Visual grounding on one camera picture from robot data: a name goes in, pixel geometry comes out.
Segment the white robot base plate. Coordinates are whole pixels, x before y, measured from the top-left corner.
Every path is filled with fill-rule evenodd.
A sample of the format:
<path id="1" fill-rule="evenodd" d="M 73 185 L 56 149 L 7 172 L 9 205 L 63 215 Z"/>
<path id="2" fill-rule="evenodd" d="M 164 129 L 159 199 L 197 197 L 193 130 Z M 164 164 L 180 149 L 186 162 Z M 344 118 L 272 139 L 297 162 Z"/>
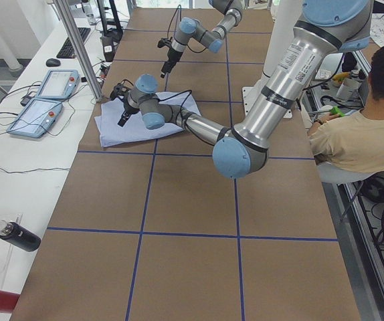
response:
<path id="1" fill-rule="evenodd" d="M 265 116 L 270 116 L 279 113 L 283 118 L 292 118 L 292 107 L 294 101 L 283 97 L 267 86 L 258 87 L 243 87 L 242 102 L 245 115 L 251 111 L 264 112 Z"/>

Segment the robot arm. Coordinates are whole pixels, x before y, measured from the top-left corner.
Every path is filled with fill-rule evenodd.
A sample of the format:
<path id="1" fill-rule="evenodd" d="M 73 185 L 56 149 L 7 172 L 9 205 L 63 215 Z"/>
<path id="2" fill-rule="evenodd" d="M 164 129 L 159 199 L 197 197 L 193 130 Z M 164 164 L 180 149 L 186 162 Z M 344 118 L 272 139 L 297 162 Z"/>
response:
<path id="1" fill-rule="evenodd" d="M 149 74 L 123 92 L 118 125 L 138 113 L 149 130 L 176 124 L 213 146 L 213 163 L 223 176 L 238 179 L 258 171 L 267 161 L 271 134 L 323 59 L 368 45 L 372 10 L 372 1 L 282 1 L 262 77 L 243 89 L 246 117 L 230 128 L 182 106 L 164 104 Z"/>
<path id="2" fill-rule="evenodd" d="M 171 73 L 186 48 L 189 47 L 191 39 L 200 43 L 204 49 L 217 53 L 227 34 L 242 20 L 243 6 L 240 1 L 210 1 L 210 6 L 223 14 L 221 21 L 211 30 L 203 27 L 198 19 L 183 17 L 181 6 L 178 5 L 172 18 L 179 22 L 172 36 L 160 38 L 157 47 L 167 47 L 167 61 L 161 68 L 161 77 L 164 78 Z"/>

